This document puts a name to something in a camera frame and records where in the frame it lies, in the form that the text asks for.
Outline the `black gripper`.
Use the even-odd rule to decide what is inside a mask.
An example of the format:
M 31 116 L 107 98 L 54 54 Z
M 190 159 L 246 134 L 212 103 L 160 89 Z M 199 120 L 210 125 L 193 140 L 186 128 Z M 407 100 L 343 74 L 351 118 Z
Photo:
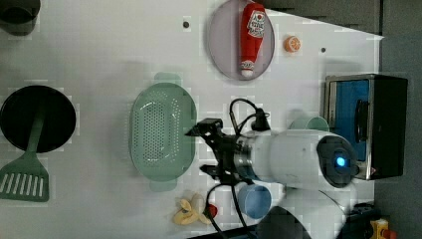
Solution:
M 185 135 L 204 139 L 210 137 L 209 146 L 216 157 L 217 165 L 203 164 L 199 167 L 202 172 L 222 184 L 237 184 L 244 181 L 234 163 L 235 152 L 240 149 L 237 135 L 214 133 L 210 127 L 201 125 L 194 126 Z

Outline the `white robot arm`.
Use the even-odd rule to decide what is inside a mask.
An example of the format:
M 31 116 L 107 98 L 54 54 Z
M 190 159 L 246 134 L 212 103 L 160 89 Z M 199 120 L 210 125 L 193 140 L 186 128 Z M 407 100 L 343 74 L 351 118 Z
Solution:
M 337 239 L 356 204 L 357 156 L 345 138 L 314 129 L 229 135 L 203 123 L 186 134 L 211 147 L 217 163 L 201 170 L 221 184 L 285 187 L 283 199 L 258 223 L 257 239 Z

